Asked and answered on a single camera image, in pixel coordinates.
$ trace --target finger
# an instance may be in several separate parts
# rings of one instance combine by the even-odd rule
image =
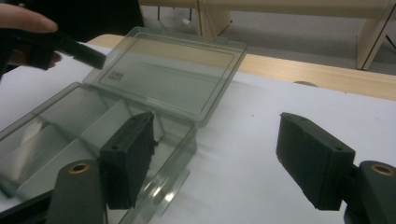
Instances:
[[[58,25],[45,16],[26,8],[0,3],[0,28],[51,33],[58,30]]]
[[[30,52],[29,46],[19,46],[18,49],[14,49],[12,55],[8,61],[9,64],[13,65],[28,65],[27,55]],[[54,52],[52,58],[49,62],[49,68],[54,67],[56,63],[58,63],[62,59],[62,56],[59,53]]]
[[[12,65],[27,65],[26,53],[21,50],[14,49],[8,63]]]

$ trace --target mounting screw hole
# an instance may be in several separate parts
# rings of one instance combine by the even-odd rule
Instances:
[[[86,163],[79,163],[70,168],[69,173],[72,175],[80,174],[90,169],[90,165]]]
[[[396,172],[387,165],[374,164],[371,166],[371,168],[381,175],[396,175]]]

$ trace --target transparent plastic case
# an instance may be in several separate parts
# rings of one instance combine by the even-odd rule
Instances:
[[[136,206],[108,210],[110,223],[148,222],[187,178],[197,127],[210,119],[245,49],[221,38],[132,30],[102,71],[0,132],[0,203],[12,207],[53,189],[62,167],[95,160],[128,118],[149,111],[159,144]]]

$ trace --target plastic box lid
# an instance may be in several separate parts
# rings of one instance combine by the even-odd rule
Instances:
[[[84,83],[207,124],[246,54],[243,43],[134,28]]]

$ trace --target white tabletop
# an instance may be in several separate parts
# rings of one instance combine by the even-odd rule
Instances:
[[[47,72],[22,67],[6,74],[0,130],[90,70],[65,57]],[[355,149],[355,164],[396,165],[396,102],[237,73],[197,134],[190,176],[150,223],[344,223],[344,208],[317,211],[278,162],[282,112],[311,119]]]

